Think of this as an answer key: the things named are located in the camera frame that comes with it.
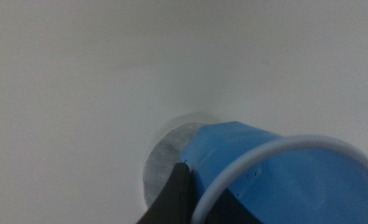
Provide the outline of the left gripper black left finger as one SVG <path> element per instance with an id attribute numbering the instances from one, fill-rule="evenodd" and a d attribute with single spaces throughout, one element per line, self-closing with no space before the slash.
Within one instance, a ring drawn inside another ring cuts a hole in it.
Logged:
<path id="1" fill-rule="evenodd" d="M 194 208 L 194 188 L 189 167 L 176 163 L 154 203 L 138 224 L 187 224 Z"/>

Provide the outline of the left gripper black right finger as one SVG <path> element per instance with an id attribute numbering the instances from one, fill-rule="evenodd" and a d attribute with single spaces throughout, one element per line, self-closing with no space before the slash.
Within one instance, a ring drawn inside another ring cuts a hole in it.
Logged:
<path id="1" fill-rule="evenodd" d="M 207 224 L 262 224 L 229 191 L 225 190 L 209 212 Z"/>

